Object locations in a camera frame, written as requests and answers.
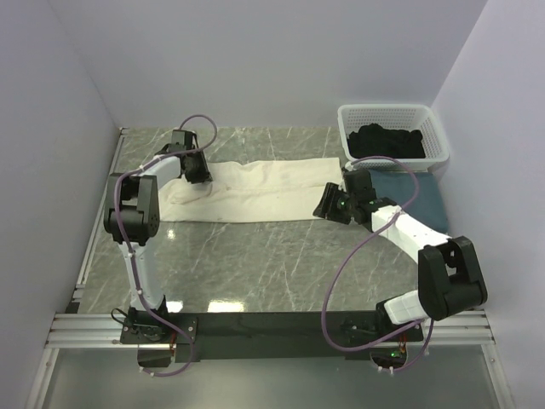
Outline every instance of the white plastic basket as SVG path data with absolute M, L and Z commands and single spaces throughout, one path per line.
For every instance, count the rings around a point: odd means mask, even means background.
M 445 132 L 428 107 L 416 104 L 360 104 L 343 105 L 337 112 L 341 143 L 347 159 L 356 158 L 348 151 L 348 136 L 357 132 L 363 125 L 379 124 L 390 130 L 420 130 L 425 158 L 399 159 L 411 170 L 427 170 L 430 166 L 449 158 Z M 380 168 L 382 170 L 401 170 L 397 165 L 383 159 L 366 160 L 354 167 Z

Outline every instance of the gray marble surface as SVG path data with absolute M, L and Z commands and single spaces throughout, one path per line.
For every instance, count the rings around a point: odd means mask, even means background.
M 116 171 L 132 170 L 170 138 L 168 129 L 125 130 Z M 201 143 L 211 131 L 199 129 Z M 346 161 L 335 128 L 220 128 L 209 162 L 304 158 Z M 156 240 L 158 279 L 183 311 L 320 310 L 327 286 L 349 251 L 369 232 L 324 220 L 251 224 L 163 222 Z M 383 238 L 348 263 L 329 310 L 374 309 L 416 288 L 416 265 Z M 121 253 L 100 225 L 80 313 L 127 308 L 129 281 Z

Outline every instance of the purple cable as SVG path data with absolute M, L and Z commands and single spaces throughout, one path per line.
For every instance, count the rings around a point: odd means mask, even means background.
M 215 139 L 218 136 L 218 128 L 215 125 L 215 122 L 211 118 L 207 117 L 206 115 L 196 114 L 196 115 L 192 115 L 191 117 L 186 118 L 186 120 L 184 120 L 181 123 L 180 129 L 190 119 L 193 119 L 193 118 L 204 118 L 204 119 L 208 120 L 212 124 L 212 127 L 214 128 L 214 136 L 212 137 L 212 139 L 207 144 L 203 145 L 202 147 L 198 147 L 197 149 L 189 149 L 189 150 L 186 150 L 186 151 L 175 152 L 175 153 L 167 153 L 167 154 L 162 155 L 162 156 L 156 156 L 153 160 L 151 160 L 147 164 L 142 165 L 138 170 L 131 170 L 129 172 L 123 173 L 116 180 L 116 184 L 115 184 L 115 187 L 114 187 L 114 195 L 113 195 L 113 197 L 114 197 L 113 205 L 114 205 L 114 208 L 115 208 L 115 217 L 116 217 L 116 220 L 118 221 L 119 232 L 121 233 L 121 235 L 123 237 L 123 241 L 127 245 L 127 250 L 128 250 L 129 255 L 134 254 L 134 248 L 130 243 L 130 239 L 129 239 L 129 236 L 127 235 L 127 231 L 125 230 L 123 222 L 121 221 L 121 208 L 120 208 L 120 201 L 121 200 L 120 199 L 121 199 L 121 186 L 122 186 L 123 180 L 126 179 L 127 177 L 130 177 L 132 175 L 136 175 L 138 173 L 141 173 L 141 172 L 144 172 L 144 171 L 150 169 L 153 165 L 158 164 L 163 159 L 170 158 L 171 156 L 176 156 L 176 155 L 180 155 L 180 154 L 200 152 L 200 151 L 206 149 L 207 147 L 209 147 L 210 145 L 212 145 L 212 143 L 214 143 Z M 178 332 L 180 335 L 182 335 L 189 342 L 189 359 L 184 364 L 184 366 L 182 366 L 180 369 L 177 369 L 177 370 L 172 371 L 172 372 L 159 372 L 159 373 L 150 371 L 149 369 L 143 369 L 142 371 L 149 374 L 149 375 L 152 375 L 154 377 L 172 377 L 174 375 L 178 375 L 179 373 L 184 372 L 192 364 L 192 361 L 193 361 L 193 358 L 194 358 L 193 340 L 181 328 L 179 328 L 176 325 L 168 322 L 167 320 L 159 317 L 157 314 L 155 314 L 152 311 L 152 309 L 150 308 L 150 306 L 147 303 L 146 299 L 144 298 L 144 293 L 142 292 L 140 278 L 138 277 L 138 268 L 136 267 L 136 260 L 135 260 L 135 258 L 133 256 L 130 256 L 130 265 L 131 265 L 132 270 L 133 270 L 132 273 L 133 273 L 133 277 L 134 277 L 134 280 L 135 280 L 136 292 L 138 293 L 138 297 L 140 299 L 140 302 L 142 303 L 142 306 L 146 309 L 147 313 L 150 314 L 155 320 L 157 320 L 161 324 L 164 324 L 164 325 L 172 328 L 174 331 Z
M 361 158 L 361 159 L 354 160 L 351 164 L 356 164 L 358 162 L 363 162 L 365 160 L 370 160 L 370 159 L 386 159 L 386 160 L 389 160 L 390 162 L 394 162 L 395 164 L 402 167 L 410 175 L 410 178 L 412 179 L 412 181 L 415 184 L 415 192 L 413 193 L 412 197 L 409 200 L 407 200 L 405 203 L 403 203 L 401 205 L 401 209 L 405 210 L 408 206 L 410 206 L 415 201 L 416 197 L 418 196 L 418 193 L 420 192 L 420 184 L 418 183 L 418 179 L 416 179 L 415 173 L 411 169 L 409 169 L 409 167 L 407 167 L 405 164 L 402 164 L 401 162 L 399 162 L 397 159 L 389 158 L 387 156 L 368 156 L 367 158 Z M 388 339 L 390 339 L 392 337 L 395 337 L 396 335 L 398 335 L 398 334 L 400 334 L 400 333 L 402 333 L 404 331 L 407 331 L 410 328 L 412 328 L 414 326 L 417 326 L 417 325 L 419 325 L 419 324 L 421 324 L 423 322 L 423 320 L 412 321 L 412 322 L 410 322 L 408 324 L 405 324 L 404 326 L 400 327 L 399 329 L 390 332 L 389 334 L 385 335 L 384 337 L 380 337 L 380 338 L 376 339 L 375 341 L 372 341 L 370 343 L 366 343 L 364 345 L 359 345 L 358 347 L 343 347 L 343 346 L 335 343 L 335 341 L 333 341 L 331 339 L 330 334 L 327 332 L 327 321 L 326 321 L 326 318 L 325 318 L 325 315 L 326 315 L 326 312 L 327 312 L 327 305 L 330 302 L 331 293 L 333 292 L 333 289 L 335 287 L 335 284 L 336 284 L 337 280 L 341 276 L 342 270 L 346 267 L 346 265 L 348 264 L 350 259 L 353 257 L 354 254 L 356 254 L 356 252 L 359 249 L 361 249 L 364 245 L 366 245 L 371 240 L 373 240 L 380 233 L 382 233 L 383 231 L 390 228 L 390 226 L 392 226 L 398 220 L 400 214 L 401 213 L 399 213 L 399 212 L 396 213 L 392 217 L 392 220 L 390 220 L 387 224 L 385 224 L 384 226 L 382 226 L 381 228 L 379 228 L 375 232 L 371 233 L 361 243 L 356 245 L 356 247 L 354 247 L 354 249 L 352 251 L 350 251 L 348 256 L 345 257 L 345 259 L 342 261 L 341 265 L 337 269 L 335 277 L 333 278 L 333 281 L 331 281 L 330 287 L 325 292 L 324 304 L 322 305 L 322 312 L 321 312 L 321 315 L 320 315 L 320 323 L 321 323 L 321 326 L 322 326 L 322 333 L 324 334 L 325 341 L 331 347 L 333 347 L 334 349 L 337 349 L 338 351 L 341 351 L 341 352 L 358 352 L 358 351 L 363 351 L 364 349 L 372 348 L 375 345 L 377 345 L 378 343 L 382 343 L 384 341 L 387 341 Z M 430 331 L 428 333 L 428 338 L 431 337 L 432 328 L 433 328 L 433 323 L 430 325 Z M 420 358 L 420 356 L 422 356 L 423 351 L 427 347 L 427 343 L 424 343 L 424 348 L 422 348 L 421 352 L 410 363 L 411 365 L 413 365 L 416 362 L 416 360 L 418 358 Z

